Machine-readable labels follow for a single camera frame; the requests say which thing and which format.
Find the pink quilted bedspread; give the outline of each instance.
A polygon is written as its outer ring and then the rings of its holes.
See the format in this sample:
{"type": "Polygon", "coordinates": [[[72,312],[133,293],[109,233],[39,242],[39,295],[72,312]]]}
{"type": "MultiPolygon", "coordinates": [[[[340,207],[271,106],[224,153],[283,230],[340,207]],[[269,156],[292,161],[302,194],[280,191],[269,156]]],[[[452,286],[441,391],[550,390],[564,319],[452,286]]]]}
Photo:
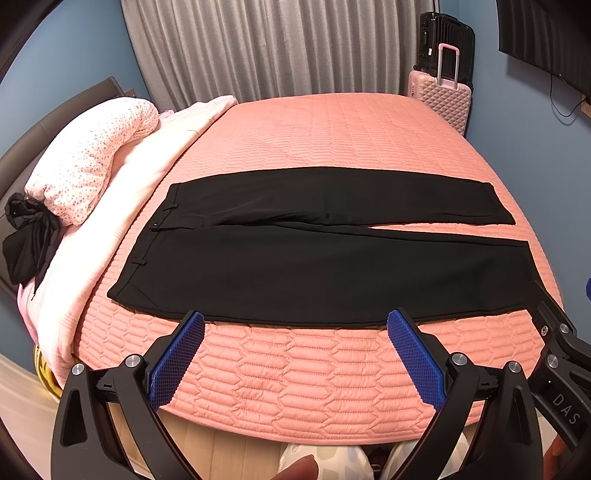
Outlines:
{"type": "MultiPolygon", "coordinates": [[[[550,293],[550,266],[519,207],[485,160],[421,102],[395,95],[330,94],[244,103],[230,109],[178,160],[144,206],[88,301],[75,354],[93,368],[143,353],[176,323],[127,311],[106,296],[172,183],[219,173],[343,166],[437,173],[491,182],[516,225],[406,225],[398,229],[528,240],[550,293]]],[[[421,327],[449,351],[526,373],[541,349],[527,312],[421,327]]],[[[208,324],[203,344],[165,407],[209,427],[283,442],[355,444],[419,437],[423,404],[383,329],[287,329],[208,324]]],[[[476,405],[470,422],[478,419],[476,405]]]]}

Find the black cloth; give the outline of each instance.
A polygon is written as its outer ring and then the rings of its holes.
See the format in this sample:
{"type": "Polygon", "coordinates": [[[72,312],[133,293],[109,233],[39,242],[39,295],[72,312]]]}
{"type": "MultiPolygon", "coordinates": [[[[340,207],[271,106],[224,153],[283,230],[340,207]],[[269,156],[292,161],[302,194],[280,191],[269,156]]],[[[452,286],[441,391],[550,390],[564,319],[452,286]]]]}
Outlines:
{"type": "Polygon", "coordinates": [[[450,177],[330,167],[206,177],[170,187],[108,297],[169,319],[195,309],[294,327],[384,325],[397,307],[422,321],[524,308],[523,286],[540,279],[527,242],[365,227],[406,222],[514,223],[489,184],[450,177]]]}
{"type": "Polygon", "coordinates": [[[59,244],[61,223],[43,202],[14,193],[5,206],[8,222],[17,229],[2,242],[8,277],[14,285],[35,278],[35,291],[45,277],[59,244]]]}

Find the suitcase handle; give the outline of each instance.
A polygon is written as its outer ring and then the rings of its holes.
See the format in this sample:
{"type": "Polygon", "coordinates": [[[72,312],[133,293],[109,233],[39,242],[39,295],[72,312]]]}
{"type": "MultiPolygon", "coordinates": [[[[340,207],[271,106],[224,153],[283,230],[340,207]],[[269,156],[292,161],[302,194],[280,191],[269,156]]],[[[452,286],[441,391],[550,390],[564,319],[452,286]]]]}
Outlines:
{"type": "Polygon", "coordinates": [[[457,90],[457,75],[460,70],[460,49],[458,47],[454,47],[453,45],[449,45],[447,43],[440,43],[438,46],[439,50],[439,58],[437,60],[437,85],[441,86],[441,66],[443,65],[443,49],[449,48],[456,52],[456,73],[453,78],[453,89],[457,90]]]}

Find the electrical outlet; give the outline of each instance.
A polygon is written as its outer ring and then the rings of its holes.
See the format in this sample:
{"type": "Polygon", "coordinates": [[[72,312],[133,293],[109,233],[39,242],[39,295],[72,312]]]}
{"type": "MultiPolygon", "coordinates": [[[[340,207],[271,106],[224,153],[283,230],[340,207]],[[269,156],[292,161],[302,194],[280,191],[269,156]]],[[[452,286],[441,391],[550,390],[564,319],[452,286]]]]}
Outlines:
{"type": "Polygon", "coordinates": [[[591,118],[591,103],[589,103],[587,100],[585,100],[583,103],[581,103],[581,111],[587,115],[589,118],[591,118]]]}

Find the black suitcase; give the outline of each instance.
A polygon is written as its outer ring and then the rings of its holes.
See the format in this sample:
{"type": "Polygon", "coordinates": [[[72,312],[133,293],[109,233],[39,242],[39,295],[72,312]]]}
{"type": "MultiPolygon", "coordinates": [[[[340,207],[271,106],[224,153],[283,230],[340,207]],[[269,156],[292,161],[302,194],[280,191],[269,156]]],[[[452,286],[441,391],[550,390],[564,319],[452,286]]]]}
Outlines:
{"type": "MultiPolygon", "coordinates": [[[[418,28],[418,64],[414,69],[436,77],[437,46],[440,43],[453,45],[460,49],[457,81],[468,85],[473,90],[474,41],[474,30],[457,18],[437,12],[425,12],[421,14],[418,28]]],[[[445,49],[441,75],[448,80],[453,80],[455,71],[456,56],[451,50],[445,49]]]]}

